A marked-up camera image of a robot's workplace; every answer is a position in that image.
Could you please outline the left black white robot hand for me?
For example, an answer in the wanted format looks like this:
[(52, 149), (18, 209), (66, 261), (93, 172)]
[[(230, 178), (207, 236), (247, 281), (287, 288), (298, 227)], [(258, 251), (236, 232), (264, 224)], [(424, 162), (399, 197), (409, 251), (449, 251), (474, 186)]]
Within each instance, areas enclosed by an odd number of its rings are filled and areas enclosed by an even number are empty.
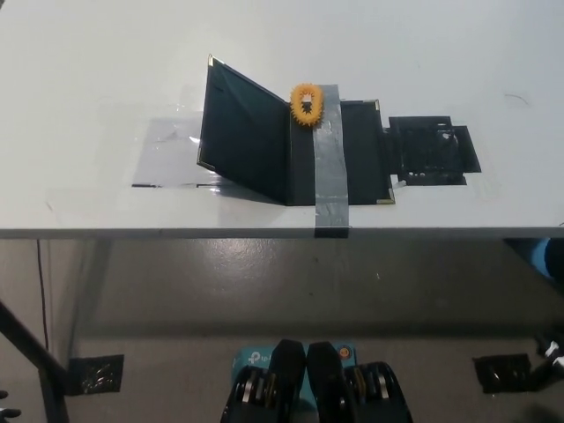
[[(9, 393), (5, 390), (0, 391), (0, 399), (6, 399), (9, 396)], [(15, 419), (21, 415), (21, 410), (13, 409), (13, 408), (0, 408), (0, 422), (6, 423), (8, 419)]]

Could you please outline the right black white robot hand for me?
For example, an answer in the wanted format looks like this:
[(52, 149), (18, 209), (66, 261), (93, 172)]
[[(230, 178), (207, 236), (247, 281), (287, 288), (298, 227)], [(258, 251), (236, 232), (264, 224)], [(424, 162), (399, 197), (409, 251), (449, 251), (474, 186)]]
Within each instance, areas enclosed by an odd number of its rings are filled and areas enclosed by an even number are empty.
[(556, 332), (541, 332), (535, 336), (537, 352), (552, 367), (563, 369), (563, 337)]

